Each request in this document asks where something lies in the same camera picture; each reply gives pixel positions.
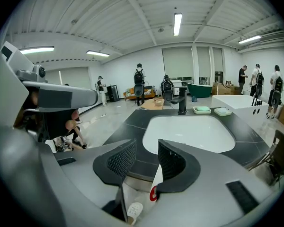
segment fluorescent light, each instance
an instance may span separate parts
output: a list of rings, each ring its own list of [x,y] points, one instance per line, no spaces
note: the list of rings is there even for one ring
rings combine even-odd
[[[31,54],[31,53],[37,53],[37,52],[48,52],[48,51],[53,51],[54,47],[53,46],[47,46],[47,47],[35,47],[35,48],[26,48],[20,50],[22,54]]]
[[[100,56],[109,56],[109,54],[104,54],[104,53],[101,53],[101,52],[96,52],[96,51],[87,51],[86,54],[90,54],[90,55],[100,55]]]
[[[181,20],[182,20],[182,14],[181,13],[175,13],[174,36],[179,35]]]
[[[239,41],[239,44],[246,43],[246,42],[249,42],[249,41],[252,41],[252,40],[257,40],[257,39],[259,39],[259,38],[261,38],[261,36],[259,36],[259,35],[254,36],[254,37],[250,37],[250,38],[248,38],[248,39],[246,39],[246,40],[241,40],[241,41]]]
[[[63,85],[63,83],[62,83],[62,77],[61,77],[61,71],[59,71],[59,77],[60,77],[60,84]]]

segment orange sofa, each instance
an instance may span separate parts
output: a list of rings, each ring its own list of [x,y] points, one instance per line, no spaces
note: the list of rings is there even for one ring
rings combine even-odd
[[[156,96],[156,92],[154,91],[154,89],[144,89],[144,98],[154,98]],[[126,92],[123,92],[123,96],[125,98],[125,101],[127,99],[136,99],[137,97],[135,96],[134,94],[134,91],[133,91],[133,88],[130,89],[130,93],[126,93]]]

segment black cabinet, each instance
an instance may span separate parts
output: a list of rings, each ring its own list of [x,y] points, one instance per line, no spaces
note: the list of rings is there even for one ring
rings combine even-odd
[[[116,102],[116,101],[120,100],[117,85],[108,86],[107,87],[107,94],[109,96],[110,102]]]

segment white shoe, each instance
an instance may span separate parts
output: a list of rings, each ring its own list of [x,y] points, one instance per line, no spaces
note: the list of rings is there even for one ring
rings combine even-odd
[[[131,225],[134,225],[137,221],[138,216],[142,213],[143,205],[139,202],[134,202],[129,206],[127,211],[127,216],[133,218],[133,222]]]

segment ceiling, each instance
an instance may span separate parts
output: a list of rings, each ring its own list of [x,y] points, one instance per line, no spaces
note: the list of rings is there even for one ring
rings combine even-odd
[[[179,36],[173,36],[176,12],[183,14]],[[55,46],[51,53],[28,54],[33,63],[105,63],[168,43],[209,42],[244,49],[240,39],[281,30],[284,23],[266,0],[23,0],[10,17],[6,40],[19,49]],[[110,56],[93,57],[88,50]]]

